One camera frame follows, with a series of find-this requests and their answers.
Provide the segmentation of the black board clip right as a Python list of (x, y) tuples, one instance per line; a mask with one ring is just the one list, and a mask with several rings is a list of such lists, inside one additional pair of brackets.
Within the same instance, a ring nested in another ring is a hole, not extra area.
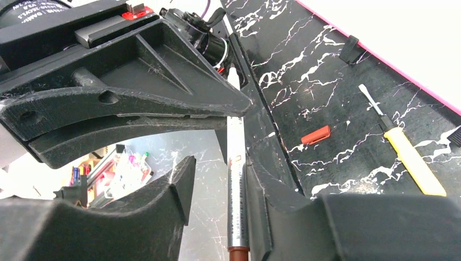
[(365, 51), (366, 50), (359, 45), (359, 39), (350, 35), (340, 52), (339, 59), (350, 65), (355, 63)]

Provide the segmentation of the white marker pen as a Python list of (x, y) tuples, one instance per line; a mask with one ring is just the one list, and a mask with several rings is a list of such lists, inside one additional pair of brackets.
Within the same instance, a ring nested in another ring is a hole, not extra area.
[(228, 211), (227, 249), (232, 261), (249, 260), (246, 197), (245, 126), (242, 117), (227, 118)]

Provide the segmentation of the pink framed whiteboard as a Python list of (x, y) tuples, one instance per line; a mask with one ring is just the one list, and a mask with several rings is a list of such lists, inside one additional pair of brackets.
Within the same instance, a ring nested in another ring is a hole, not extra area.
[(302, 6), (460, 112), (460, 1), (302, 1)]

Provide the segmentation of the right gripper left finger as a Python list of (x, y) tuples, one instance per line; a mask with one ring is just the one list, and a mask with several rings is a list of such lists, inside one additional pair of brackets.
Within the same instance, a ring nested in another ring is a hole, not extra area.
[(196, 159), (103, 208), (64, 200), (1, 200), (1, 260), (177, 260)]

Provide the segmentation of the black board clip left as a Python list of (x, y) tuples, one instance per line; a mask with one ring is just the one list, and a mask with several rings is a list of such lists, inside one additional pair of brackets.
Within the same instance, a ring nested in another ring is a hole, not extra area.
[(460, 145), (461, 145), (461, 130), (460, 130), (460, 126), (458, 126), (456, 128), (456, 130), (454, 130), (448, 137), (447, 137), (447, 140), (448, 140), (448, 144), (450, 146), (455, 146), (455, 147), (458, 147), (460, 148)]

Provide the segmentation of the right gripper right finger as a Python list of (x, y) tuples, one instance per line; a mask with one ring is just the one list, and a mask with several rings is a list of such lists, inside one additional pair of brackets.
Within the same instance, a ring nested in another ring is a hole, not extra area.
[(252, 260), (460, 260), (460, 208), (440, 196), (310, 200), (247, 167)]

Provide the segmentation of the red marker cap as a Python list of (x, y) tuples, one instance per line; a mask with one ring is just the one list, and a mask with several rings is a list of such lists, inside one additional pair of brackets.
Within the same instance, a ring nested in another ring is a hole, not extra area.
[(329, 138), (331, 135), (331, 129), (329, 126), (324, 126), (317, 129), (301, 138), (301, 143), (305, 145), (312, 145), (319, 141)]

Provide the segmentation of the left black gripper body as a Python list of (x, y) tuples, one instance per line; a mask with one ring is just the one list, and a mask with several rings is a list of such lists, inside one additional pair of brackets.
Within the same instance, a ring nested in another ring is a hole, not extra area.
[(90, 49), (159, 19), (132, 1), (1, 1), (1, 68), (19, 69), (74, 45)]

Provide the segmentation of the black board clip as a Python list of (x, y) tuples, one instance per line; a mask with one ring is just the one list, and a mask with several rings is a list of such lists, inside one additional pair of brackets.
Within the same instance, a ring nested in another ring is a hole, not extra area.
[(447, 140), (448, 140), (448, 144), (450, 146), (455, 146), (455, 147), (458, 147), (460, 148), (460, 145), (461, 145), (461, 130), (460, 130), (460, 126), (458, 126), (456, 128), (456, 130), (454, 130), (448, 137), (447, 137)]
[(359, 45), (359, 39), (350, 35), (340, 52), (339, 59), (350, 65), (355, 63), (365, 51), (366, 50)]

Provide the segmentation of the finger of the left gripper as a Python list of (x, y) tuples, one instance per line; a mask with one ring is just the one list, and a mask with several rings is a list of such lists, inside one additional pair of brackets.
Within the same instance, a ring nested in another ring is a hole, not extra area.
[(105, 116), (67, 125), (27, 145), (37, 161), (58, 169), (92, 151), (142, 136), (190, 130), (225, 129), (226, 117)]
[(1, 122), (23, 141), (106, 116), (241, 116), (250, 106), (165, 20), (1, 76)]

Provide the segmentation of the yellow handled screwdriver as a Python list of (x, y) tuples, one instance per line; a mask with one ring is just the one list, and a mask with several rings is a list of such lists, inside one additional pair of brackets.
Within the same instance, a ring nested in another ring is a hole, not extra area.
[(389, 116), (381, 111), (364, 84), (359, 85), (358, 88), (378, 115), (384, 137), (390, 142), (398, 159), (405, 166), (421, 192), (425, 195), (447, 196), (446, 190), (404, 134), (403, 128), (396, 126)]

